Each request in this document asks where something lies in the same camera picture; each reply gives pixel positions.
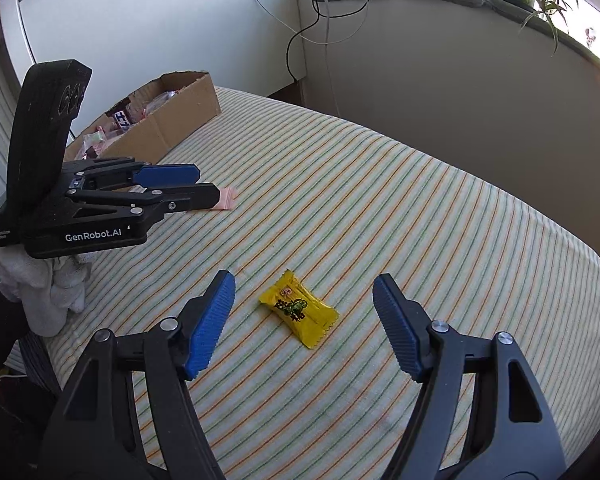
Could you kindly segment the white gloved left hand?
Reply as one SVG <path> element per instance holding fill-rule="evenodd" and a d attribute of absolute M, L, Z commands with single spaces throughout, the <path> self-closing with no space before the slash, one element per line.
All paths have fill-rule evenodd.
<path fill-rule="evenodd" d="M 86 283 L 96 259 L 94 252 L 35 259 L 22 245 L 0 248 L 0 291 L 22 303 L 30 330 L 38 336 L 56 336 L 69 312 L 85 309 Z"/>

